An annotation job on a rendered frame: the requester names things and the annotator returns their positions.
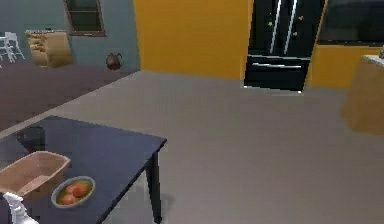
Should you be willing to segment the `black cup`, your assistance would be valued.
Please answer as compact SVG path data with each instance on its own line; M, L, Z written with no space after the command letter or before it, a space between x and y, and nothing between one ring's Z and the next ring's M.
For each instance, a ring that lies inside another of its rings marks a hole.
M16 139L29 153L45 150L45 130L40 126L17 132Z

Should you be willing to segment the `dark brown round pot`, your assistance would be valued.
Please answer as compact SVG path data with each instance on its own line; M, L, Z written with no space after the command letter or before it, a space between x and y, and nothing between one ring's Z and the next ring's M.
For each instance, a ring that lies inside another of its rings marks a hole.
M110 53L106 58L107 68L110 70L120 69L121 68L121 62L120 62L121 58L122 58L122 55L120 53L117 53L117 54Z

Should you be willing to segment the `dark blue table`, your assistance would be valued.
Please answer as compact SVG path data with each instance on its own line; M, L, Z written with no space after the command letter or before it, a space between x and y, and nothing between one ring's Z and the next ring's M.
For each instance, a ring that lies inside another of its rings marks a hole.
M49 195L26 200L40 224L102 224L142 172L147 173L153 220L161 224L158 152L162 137L49 116L36 123L45 131L45 149L71 159L67 179L89 176L95 191L83 205L59 209Z

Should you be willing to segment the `black fridge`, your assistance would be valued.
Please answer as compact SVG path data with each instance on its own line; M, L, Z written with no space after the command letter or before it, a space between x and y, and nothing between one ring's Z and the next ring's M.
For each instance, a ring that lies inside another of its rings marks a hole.
M325 0L298 0L288 52L284 45L291 3L282 0L274 51L269 53L277 0L254 0L244 85L278 90L304 88ZM266 68L252 63L301 65L300 69Z

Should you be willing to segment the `red apple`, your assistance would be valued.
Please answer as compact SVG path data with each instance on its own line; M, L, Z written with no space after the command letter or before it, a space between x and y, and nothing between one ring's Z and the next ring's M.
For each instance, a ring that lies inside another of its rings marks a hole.
M60 204L61 205L71 205L71 204L74 204L78 201L78 199L72 195L72 194L66 194L64 195L61 200L60 200Z
M71 194L76 198L81 198L87 193L88 187L86 184L72 184L66 187L66 193Z

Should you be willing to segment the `brown framed window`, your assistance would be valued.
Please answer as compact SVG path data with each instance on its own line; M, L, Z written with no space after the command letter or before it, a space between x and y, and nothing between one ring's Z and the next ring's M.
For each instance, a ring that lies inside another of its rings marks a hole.
M63 0L72 36L105 37L100 0Z

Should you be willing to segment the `tan chest of drawers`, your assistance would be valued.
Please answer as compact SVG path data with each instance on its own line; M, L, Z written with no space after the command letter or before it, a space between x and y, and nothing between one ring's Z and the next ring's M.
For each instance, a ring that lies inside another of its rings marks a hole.
M27 30L25 36L32 61L38 67L57 68L74 62L64 30Z

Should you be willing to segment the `grey bowl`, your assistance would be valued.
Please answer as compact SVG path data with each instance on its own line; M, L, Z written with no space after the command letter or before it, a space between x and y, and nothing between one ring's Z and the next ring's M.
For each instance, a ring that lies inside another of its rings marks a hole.
M66 195L66 187L68 185L72 184L86 184L88 187L87 193L81 197L77 198L78 201L71 205L61 205L60 200L61 198ZM51 202L56 208L60 209L70 209L74 207L79 207L80 205L84 204L93 194L96 188L95 181L88 176L77 176L70 179L67 179L63 183L61 183L51 194Z

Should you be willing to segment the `tan oval basket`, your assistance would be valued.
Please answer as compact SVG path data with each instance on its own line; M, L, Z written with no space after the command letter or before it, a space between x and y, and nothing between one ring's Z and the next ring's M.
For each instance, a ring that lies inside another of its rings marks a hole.
M0 170L0 192L37 200L64 181L71 160L49 151L36 151Z

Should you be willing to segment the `tan wooden cabinet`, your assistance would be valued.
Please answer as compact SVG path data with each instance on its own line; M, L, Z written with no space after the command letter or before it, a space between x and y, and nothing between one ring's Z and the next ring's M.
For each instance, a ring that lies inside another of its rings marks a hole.
M384 135L384 59L361 57L341 115L353 131Z

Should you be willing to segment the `dark window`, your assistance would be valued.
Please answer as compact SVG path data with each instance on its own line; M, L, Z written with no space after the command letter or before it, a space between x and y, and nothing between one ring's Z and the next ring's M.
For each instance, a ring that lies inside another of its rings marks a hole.
M319 44L384 44L384 0L328 0Z

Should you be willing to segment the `white chair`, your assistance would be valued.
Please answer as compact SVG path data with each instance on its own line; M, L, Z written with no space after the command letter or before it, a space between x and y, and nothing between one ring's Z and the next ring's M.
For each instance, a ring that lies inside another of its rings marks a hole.
M5 32L3 36L0 36L0 60L7 56L10 63L15 63L18 55L25 58L19 46L17 34Z

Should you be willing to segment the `white spray bottle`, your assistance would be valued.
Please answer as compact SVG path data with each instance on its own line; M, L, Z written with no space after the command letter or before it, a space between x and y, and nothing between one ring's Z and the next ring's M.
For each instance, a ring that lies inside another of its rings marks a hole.
M35 219L28 215L21 196L6 192L3 194L3 198L9 205L12 215L12 224L39 224Z

